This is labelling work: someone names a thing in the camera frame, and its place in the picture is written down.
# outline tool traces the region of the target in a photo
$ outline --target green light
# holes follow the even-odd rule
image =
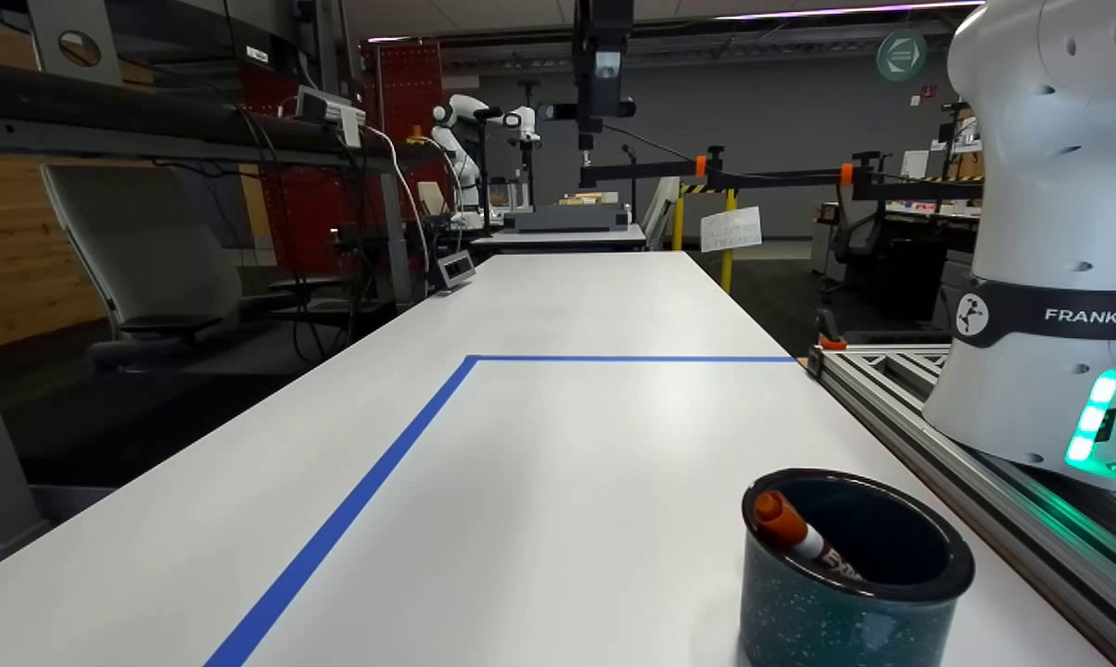
[[[1116,399],[1116,366],[1109,366],[1093,384],[1092,384],[1092,405],[1113,405]]]
[[[1092,450],[1093,450],[1092,439],[1076,439],[1072,450],[1068,450],[1068,461],[1072,461],[1072,463],[1084,463],[1084,461],[1092,461]]]
[[[1093,439],[1104,426],[1104,408],[1087,408],[1076,433]]]

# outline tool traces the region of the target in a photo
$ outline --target wall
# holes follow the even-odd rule
[[[533,99],[573,99],[566,81],[573,73],[542,79]],[[936,99],[910,106],[922,87],[936,88]],[[638,99],[638,115],[616,126],[688,157],[723,146],[731,173],[833,167],[872,150],[922,150],[937,130],[937,106],[953,99],[946,63],[930,63],[910,87],[885,87],[869,57],[632,69],[628,94]],[[477,97],[508,106],[523,99],[523,87],[482,79]],[[547,121],[542,134],[539,200],[547,204],[578,186],[578,136],[566,121]],[[623,140],[638,158],[674,158],[642,140]],[[596,165],[623,165],[623,140],[606,134]],[[498,173],[512,171],[512,158],[506,146],[495,150]],[[741,204],[765,208],[767,237],[814,237],[817,200],[827,197],[832,190],[777,190],[744,193]]]
[[[0,63],[34,66],[21,32],[0,26]],[[0,158],[0,346],[102,318],[34,158]]]

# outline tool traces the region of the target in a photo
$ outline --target gray wall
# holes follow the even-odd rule
[[[922,79],[891,87],[869,57],[632,69],[628,94],[638,99],[638,115],[616,126],[688,157],[723,146],[731,173],[833,167],[872,150],[922,150],[937,130],[937,106],[953,99],[942,61],[926,63]],[[508,106],[523,99],[523,87],[482,79],[477,97]],[[554,99],[573,99],[573,73],[539,81],[533,103]],[[539,200],[550,204],[578,186],[578,136],[566,121],[542,121],[542,134]],[[600,134],[592,158],[623,165],[623,140],[638,158],[669,158],[669,151],[613,134]],[[491,165],[495,173],[512,173],[517,151],[498,146]],[[741,193],[741,204],[765,208],[767,237],[814,237],[817,200],[832,200],[832,190]]]

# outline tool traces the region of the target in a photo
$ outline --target blue tape line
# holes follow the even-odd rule
[[[477,362],[728,362],[728,366],[778,366],[791,356],[476,356]]]
[[[214,649],[208,667],[236,667],[244,665],[260,640],[271,633],[271,626],[286,614],[286,609],[297,602],[303,581],[323,567],[323,559],[334,551],[334,546],[344,539],[344,531],[365,514],[371,496],[381,489],[381,481],[400,466],[400,461],[413,454],[418,433],[442,415],[442,408],[452,399],[459,381],[477,366],[476,356],[469,356],[450,381],[432,398],[432,405],[406,426],[406,433],[376,461],[376,466],[365,473],[365,481],[334,509],[334,514],[307,539],[307,546],[295,556],[295,563],[267,587],[267,592],[254,603],[254,612],[228,633],[228,640]]]
[[[244,665],[271,626],[290,612],[307,580],[323,567],[344,531],[365,514],[381,481],[416,450],[422,430],[442,415],[452,393],[477,362],[795,362],[791,356],[469,356],[447,384],[422,405],[422,410],[400,430],[400,439],[376,461],[360,487],[329,513],[329,520],[307,539],[295,563],[265,589],[250,614],[211,654],[208,667]]]

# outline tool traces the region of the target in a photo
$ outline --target white table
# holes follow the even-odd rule
[[[778,466],[942,509],[688,255],[506,255],[0,563],[0,667],[736,667]],[[1100,665],[966,539],[946,665]]]
[[[560,252],[560,249],[644,249],[642,228],[583,230],[583,234],[518,234],[498,230],[476,241],[477,252]]]

